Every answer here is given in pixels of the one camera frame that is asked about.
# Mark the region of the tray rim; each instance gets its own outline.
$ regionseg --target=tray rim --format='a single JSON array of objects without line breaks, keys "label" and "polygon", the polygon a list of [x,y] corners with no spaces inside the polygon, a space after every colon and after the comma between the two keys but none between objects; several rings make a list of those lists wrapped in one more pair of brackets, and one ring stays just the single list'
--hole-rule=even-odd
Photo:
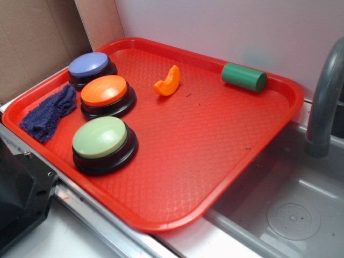
[{"label": "tray rim", "polygon": [[[200,55],[194,52],[186,51],[180,48],[168,46],[165,44],[161,44],[155,41],[150,41],[143,38],[125,38],[113,41],[100,49],[96,50],[97,52],[103,52],[106,54],[111,54],[112,49],[114,46],[121,46],[125,48],[135,48],[139,49],[138,46],[146,46],[149,49],[154,50],[154,54],[162,55],[173,60],[176,60],[176,56],[187,56],[189,57],[187,60],[189,60],[189,65],[196,66],[199,68],[204,69],[204,65],[211,62],[213,64],[212,71],[215,73],[221,73],[222,68],[225,64],[229,63],[224,60],[219,60],[215,58],[211,58],[209,56]],[[295,115],[295,113],[302,107],[304,103],[304,94],[299,87],[299,85],[287,78],[274,75],[271,73],[266,72],[268,75],[268,78],[274,79],[275,81],[283,82],[284,84],[288,85],[288,89],[280,87],[279,89],[275,89],[274,91],[277,91],[278,93],[282,94],[289,94],[291,95],[290,98],[287,98],[290,104],[290,108],[288,109],[287,113],[284,114],[282,118],[280,118],[280,121],[273,126],[269,132],[267,132],[258,142],[261,146],[262,151],[271,141],[272,139],[287,125],[287,123],[291,120],[291,118]],[[55,75],[51,76],[47,80],[44,80],[43,82],[39,83],[37,86],[32,88],[31,90],[25,92],[21,96],[19,96],[16,100],[14,100],[5,110],[3,116],[2,116],[2,122],[3,124],[11,130],[14,134],[16,134],[18,137],[20,137],[22,140],[24,140],[28,145],[30,145],[35,151],[40,153],[45,159],[47,159],[52,165],[56,166],[63,174],[65,174],[63,171],[69,171],[70,168],[68,164],[65,162],[61,162],[58,164],[54,164],[51,162],[51,160],[55,160],[56,157],[53,155],[53,153],[47,151],[44,148],[44,145],[40,144],[36,140],[34,140],[32,137],[30,137],[26,132],[24,132],[11,118],[10,114],[12,112],[15,112],[15,109],[23,109],[27,107],[26,102],[23,102],[25,97],[27,95],[31,94],[39,94],[41,95],[42,92],[45,94],[48,94],[51,90],[51,88],[56,88],[68,81],[68,67],[64,68],[60,72],[56,73]],[[233,167],[233,170],[235,171],[243,171],[255,158],[250,156],[245,156],[236,166]],[[128,211],[128,208],[121,202],[117,202],[116,211],[113,210],[113,206],[109,207],[108,205],[105,205],[104,202],[112,202],[113,197],[109,198],[104,191],[102,191],[98,186],[95,186],[95,188],[92,189],[86,189],[85,185],[91,183],[87,178],[85,178],[84,175],[81,173],[72,173],[72,175],[65,174],[68,178],[70,178],[72,181],[74,181],[76,184],[79,185],[80,182],[81,185],[79,185],[82,189],[84,189],[86,192],[88,192],[93,198],[98,200],[100,203],[102,203],[107,209],[109,209],[112,213],[117,215],[119,218],[123,219],[125,222],[127,222],[132,227],[139,229],[141,231],[147,232],[147,233],[162,233],[170,230],[174,230],[179,227],[186,226],[190,224],[191,222],[197,220],[200,218],[206,210],[216,201],[216,199],[230,186],[230,184],[241,174],[239,173],[230,173],[225,176],[225,178],[216,185],[213,190],[202,200],[202,202],[191,212],[189,212],[186,216],[182,217],[181,219],[176,219],[173,221],[169,221],[166,223],[161,222],[152,222],[152,221],[146,221],[142,219],[140,216],[138,216],[133,211]]]}]

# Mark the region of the button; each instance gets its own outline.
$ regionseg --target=button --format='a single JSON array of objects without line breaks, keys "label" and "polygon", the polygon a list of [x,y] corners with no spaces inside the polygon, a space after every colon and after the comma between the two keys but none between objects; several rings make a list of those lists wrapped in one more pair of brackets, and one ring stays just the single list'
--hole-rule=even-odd
[{"label": "button", "polygon": [[81,98],[88,106],[106,106],[122,98],[126,90],[123,77],[106,75],[88,83],[81,91]]},{"label": "button", "polygon": [[119,118],[99,117],[79,128],[73,138],[73,149],[83,158],[99,159],[121,147],[127,134]]},{"label": "button", "polygon": [[109,64],[108,56],[101,52],[84,54],[74,59],[68,69],[75,77],[86,77],[98,73]]}]

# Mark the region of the white wall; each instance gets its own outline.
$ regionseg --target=white wall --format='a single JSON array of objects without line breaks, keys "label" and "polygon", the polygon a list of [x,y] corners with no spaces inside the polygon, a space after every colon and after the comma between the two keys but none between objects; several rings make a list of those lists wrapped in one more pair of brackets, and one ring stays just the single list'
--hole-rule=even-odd
[{"label": "white wall", "polygon": [[343,0],[115,0],[125,37],[141,37],[268,71],[312,98]]}]

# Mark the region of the green cylinder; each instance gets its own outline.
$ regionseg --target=green cylinder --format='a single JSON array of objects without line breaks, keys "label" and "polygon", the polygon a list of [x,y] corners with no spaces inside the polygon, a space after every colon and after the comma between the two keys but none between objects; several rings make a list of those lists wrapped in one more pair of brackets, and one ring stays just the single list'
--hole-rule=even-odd
[{"label": "green cylinder", "polygon": [[224,82],[236,85],[247,90],[261,92],[267,82],[266,73],[254,69],[228,63],[224,66],[221,74]]}]

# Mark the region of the orange button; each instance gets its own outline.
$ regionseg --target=orange button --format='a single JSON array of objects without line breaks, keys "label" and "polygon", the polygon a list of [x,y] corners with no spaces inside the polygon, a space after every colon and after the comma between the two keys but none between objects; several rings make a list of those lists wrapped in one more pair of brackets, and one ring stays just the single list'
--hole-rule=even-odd
[{"label": "orange button", "polygon": [[81,98],[88,106],[106,106],[122,98],[127,91],[125,79],[106,75],[89,82],[81,91]]}]

